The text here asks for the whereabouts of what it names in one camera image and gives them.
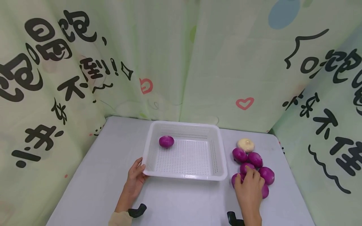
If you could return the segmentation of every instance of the sleeve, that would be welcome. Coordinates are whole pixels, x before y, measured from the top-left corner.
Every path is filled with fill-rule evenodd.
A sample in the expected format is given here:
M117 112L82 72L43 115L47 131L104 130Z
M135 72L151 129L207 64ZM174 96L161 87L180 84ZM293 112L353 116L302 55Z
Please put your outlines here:
M112 213L108 226L131 226L132 217L128 212Z

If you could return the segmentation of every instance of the purple onion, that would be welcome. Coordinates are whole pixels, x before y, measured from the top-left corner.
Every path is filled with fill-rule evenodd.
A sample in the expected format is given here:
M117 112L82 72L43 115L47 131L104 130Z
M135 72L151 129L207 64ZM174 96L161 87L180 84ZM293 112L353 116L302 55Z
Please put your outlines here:
M233 188L235 188L235 179L236 179L236 176L237 176L238 174L234 174L232 177L231 177L231 185L232 185L232 187ZM241 183L243 183L244 182L244 178L245 178L245 175L244 174L240 174L240 176L241 176Z
M248 160L248 155L241 148L235 148L234 150L232 150L232 156L234 157L234 160L238 163L243 163Z
M266 185L271 185L274 182L274 172L268 167L261 167L259 169L260 176L264 178Z
M269 195L269 188L267 184L264 184L264 186L261 188L261 195L263 196L263 199L268 197Z
M171 136L163 136L159 139L159 143L161 147L169 148L173 145L174 139Z
M263 159L256 152L250 152L248 155L248 162L253 164L256 168L260 168L263 166Z
M249 162L244 162L241 166L240 166L240 173L241 174L246 174L247 173L247 169L246 166L249 166L250 169L255 169L254 165L249 163Z

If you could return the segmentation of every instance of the heart drawing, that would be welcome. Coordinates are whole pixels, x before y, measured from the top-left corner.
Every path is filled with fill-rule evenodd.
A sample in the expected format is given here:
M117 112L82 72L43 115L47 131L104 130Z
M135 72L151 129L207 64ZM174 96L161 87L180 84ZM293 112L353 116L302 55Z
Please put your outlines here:
M149 80L148 78L144 78L144 79L139 79L139 82L141 83L141 91L144 95L152 91L153 83L151 80ZM146 82L150 84L149 88L147 88L147 86L142 86Z
M244 107L243 105L240 104L240 103L247 103L248 101L250 101L250 102L246 105L246 107ZM254 98L248 97L246 99L238 99L235 104L238 108L240 108L242 110L247 110L248 108L250 108L250 106L253 103L254 103Z

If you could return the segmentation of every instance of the basket mesh bottom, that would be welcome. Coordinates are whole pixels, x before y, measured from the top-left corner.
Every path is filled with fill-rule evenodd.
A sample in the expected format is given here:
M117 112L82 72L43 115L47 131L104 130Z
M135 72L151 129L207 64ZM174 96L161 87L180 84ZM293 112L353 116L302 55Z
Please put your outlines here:
M207 141L176 140L171 148L159 146L156 171L211 175Z

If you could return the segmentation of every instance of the plastic basket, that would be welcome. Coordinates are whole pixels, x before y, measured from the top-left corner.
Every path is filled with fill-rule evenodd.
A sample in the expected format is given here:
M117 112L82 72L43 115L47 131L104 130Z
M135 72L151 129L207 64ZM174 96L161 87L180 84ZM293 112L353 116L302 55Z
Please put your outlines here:
M174 144L163 148L162 136ZM215 125L154 121L143 152L145 175L197 180L224 180L226 158L220 129Z

